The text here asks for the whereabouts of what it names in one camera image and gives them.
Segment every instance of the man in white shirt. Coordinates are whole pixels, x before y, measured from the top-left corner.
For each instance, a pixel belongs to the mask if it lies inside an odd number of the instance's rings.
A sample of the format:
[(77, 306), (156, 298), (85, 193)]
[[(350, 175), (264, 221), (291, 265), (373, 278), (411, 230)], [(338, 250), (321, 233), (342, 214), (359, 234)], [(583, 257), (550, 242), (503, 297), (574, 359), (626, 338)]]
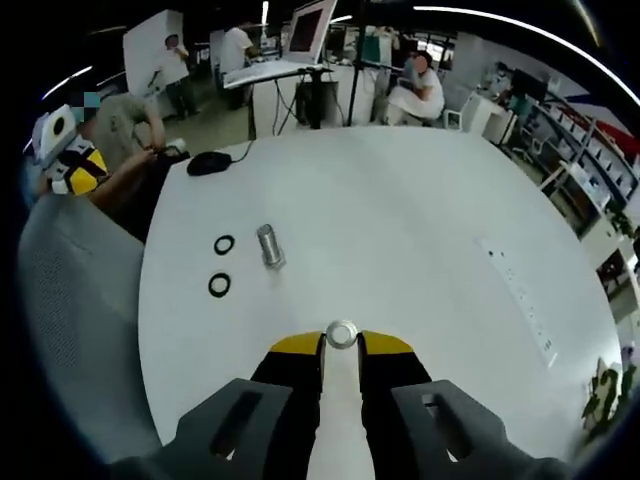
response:
[(496, 72), (491, 77), (489, 84), (489, 92), (493, 98), (499, 98), (505, 91), (511, 88), (511, 79), (507, 75), (508, 68), (502, 63), (497, 63)]
[(440, 79), (431, 68), (432, 63), (427, 52), (417, 52), (409, 60), (405, 69), (410, 78), (399, 82), (389, 95), (387, 125), (400, 125), (407, 114), (424, 120), (435, 120), (440, 116), (444, 94)]
[[(247, 35), (246, 29), (250, 28), (251, 22), (242, 22), (237, 27), (230, 28), (222, 40), (220, 51), (220, 73), (224, 75), (244, 68), (248, 58), (256, 57), (260, 54), (258, 48)], [(235, 88), (226, 91), (229, 108), (237, 110), (245, 101), (245, 88)]]
[(158, 74), (162, 73), (164, 84), (167, 88), (167, 96), (171, 105), (178, 114), (178, 118), (184, 119), (185, 114), (197, 115), (200, 113), (196, 108), (193, 90), (189, 82), (189, 70), (187, 69), (187, 58), (189, 52), (181, 45), (178, 35), (169, 35), (164, 41), (165, 49), (158, 58), (158, 67), (149, 82), (153, 84)]

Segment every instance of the woman in white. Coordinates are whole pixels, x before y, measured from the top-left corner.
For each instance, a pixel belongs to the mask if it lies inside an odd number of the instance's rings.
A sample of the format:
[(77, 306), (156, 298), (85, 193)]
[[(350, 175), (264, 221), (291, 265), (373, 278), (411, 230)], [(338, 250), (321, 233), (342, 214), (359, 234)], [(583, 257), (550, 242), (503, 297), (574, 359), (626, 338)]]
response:
[(389, 94), (385, 120), (387, 125), (399, 125), (406, 114), (435, 120), (444, 108), (442, 85), (431, 68), (433, 59), (427, 52), (417, 52), (409, 60), (409, 85), (396, 86)]

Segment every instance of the round table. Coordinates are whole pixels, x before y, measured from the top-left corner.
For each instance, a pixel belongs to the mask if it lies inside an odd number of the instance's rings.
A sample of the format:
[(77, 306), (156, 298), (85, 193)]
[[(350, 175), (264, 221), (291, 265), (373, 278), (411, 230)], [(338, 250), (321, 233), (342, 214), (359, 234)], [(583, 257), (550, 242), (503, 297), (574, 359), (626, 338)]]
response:
[[(162, 190), (140, 283), (140, 359), (163, 444), (272, 344), (349, 319), (411, 344), (520, 448), (570, 455), (598, 357), (620, 361), (615, 324), (574, 233), (497, 148), (436, 129), (344, 128), (258, 140), (220, 174), (189, 177), (186, 163)], [(286, 256), (277, 272), (256, 238), (265, 223)], [(223, 235), (235, 244), (220, 256)], [(492, 249), (526, 286), (551, 366)], [(217, 272), (231, 278), (222, 298), (208, 291)], [(356, 347), (329, 348), (308, 478), (373, 478), (360, 405)]]

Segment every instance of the power strip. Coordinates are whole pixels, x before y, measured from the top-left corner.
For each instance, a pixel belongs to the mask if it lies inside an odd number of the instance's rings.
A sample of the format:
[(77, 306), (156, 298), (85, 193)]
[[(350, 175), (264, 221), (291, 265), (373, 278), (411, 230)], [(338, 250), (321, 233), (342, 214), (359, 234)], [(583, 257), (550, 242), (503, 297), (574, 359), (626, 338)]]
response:
[(525, 321), (531, 328), (534, 341), (538, 346), (538, 350), (540, 351), (547, 368), (551, 368), (553, 362), (555, 362), (558, 357), (558, 352), (551, 336), (549, 335), (545, 319), (535, 310), (533, 301), (527, 292), (525, 283), (522, 281), (522, 278), (518, 277), (514, 269), (510, 266), (509, 258), (504, 249), (493, 244), (486, 238), (479, 238), (476, 240), (476, 243), (509, 289), (512, 298), (522, 311)]

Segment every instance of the ceiling light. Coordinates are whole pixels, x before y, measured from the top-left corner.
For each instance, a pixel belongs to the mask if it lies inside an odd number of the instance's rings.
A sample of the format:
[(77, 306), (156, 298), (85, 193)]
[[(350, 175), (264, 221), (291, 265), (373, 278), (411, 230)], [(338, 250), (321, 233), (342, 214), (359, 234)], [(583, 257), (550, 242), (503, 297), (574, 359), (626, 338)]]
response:
[(580, 55), (585, 60), (588, 60), (594, 66), (598, 67), (598, 69), (600, 69), (600, 71), (602, 71), (602, 73), (604, 73), (611, 80), (616, 82), (618, 84), (618, 86), (620, 86), (620, 88), (622, 88), (625, 91), (625, 93), (627, 95), (629, 95), (629, 97), (631, 97), (631, 99), (635, 102), (636, 105), (640, 106), (640, 98), (635, 93), (633, 93), (633, 90), (631, 90), (631, 88), (629, 88), (622, 81), (622, 79), (620, 77), (618, 77), (615, 73), (613, 73), (611, 70), (609, 70), (609, 68), (607, 68), (603, 63), (601, 63), (600, 61), (596, 60), (594, 57), (589, 55), (584, 50), (576, 47), (574, 44), (569, 43), (568, 41), (564, 40), (563, 38), (560, 38), (557, 35), (554, 35), (553, 33), (547, 32), (546, 30), (542, 30), (541, 28), (534, 27), (533, 25), (529, 25), (528, 23), (524, 23), (524, 22), (521, 22), (519, 20), (514, 20), (513, 18), (503, 17), (502, 15), (496, 15), (494, 13), (480, 12), (478, 10), (470, 10), (470, 9), (467, 9), (467, 8), (427, 7), (427, 6), (425, 6), (425, 7), (413, 7), (413, 9), (417, 10), (417, 11), (422, 11), (422, 12), (425, 12), (425, 11), (426, 12), (449, 12), (449, 13), (462, 13), (462, 14), (467, 14), (467, 15), (475, 15), (477, 17), (485, 17), (485, 18), (490, 18), (492, 20), (499, 20), (501, 22), (510, 23), (511, 25), (515, 25), (517, 27), (526, 28), (527, 30), (530, 30), (530, 31), (532, 31), (534, 33), (538, 33), (540, 35), (543, 35), (543, 36), (547, 37), (548, 39), (553, 40), (554, 42), (557, 42), (560, 45), (563, 45), (564, 47), (567, 47), (569, 50), (572, 50), (574, 53), (577, 53), (578, 55)]
[(262, 2), (262, 25), (267, 24), (267, 15), (269, 14), (269, 2)]
[(329, 23), (338, 23), (338, 22), (342, 22), (344, 20), (351, 20), (352, 18), (353, 18), (353, 15), (345, 15), (344, 17), (334, 18)]
[(600, 41), (600, 35), (598, 35), (595, 22), (593, 21), (593, 18), (591, 17), (591, 15), (589, 15), (587, 8), (585, 7), (585, 5), (582, 3), (581, 0), (572, 0), (572, 2), (573, 2), (574, 8), (578, 12), (578, 15), (580, 15), (580, 18), (586, 25), (587, 30), (589, 30), (589, 33), (593, 37), (593, 41), (596, 42), (596, 45), (598, 47), (601, 47), (602, 42)]
[(101, 85), (104, 85), (105, 83), (107, 83), (109, 80), (113, 80), (116, 77), (119, 77), (120, 75), (124, 75), (126, 73), (126, 71), (122, 71), (120, 73), (116, 73), (115, 75), (111, 75), (109, 78), (105, 78), (104, 80), (102, 80), (101, 82), (96, 83), (96, 87), (99, 87)]
[(93, 32), (89, 32), (89, 35), (95, 35), (96, 33), (115, 32), (118, 30), (126, 30), (126, 29), (127, 29), (126, 25), (118, 25), (117, 27), (108, 27), (108, 28), (102, 28), (100, 30), (94, 30)]
[(66, 84), (69, 80), (71, 80), (72, 78), (76, 78), (79, 75), (82, 75), (83, 73), (88, 72), (89, 70), (91, 70), (93, 68), (93, 66), (89, 66), (86, 68), (83, 68), (82, 70), (78, 70), (76, 73), (74, 73), (73, 75), (65, 78), (64, 80), (62, 80), (59, 84), (57, 84), (55, 87), (53, 87), (51, 90), (49, 90), (47, 93), (45, 93), (41, 100), (44, 100), (45, 98), (47, 98), (49, 95), (51, 95), (53, 92), (55, 92), (57, 89), (59, 89), (60, 87), (62, 87), (64, 84)]

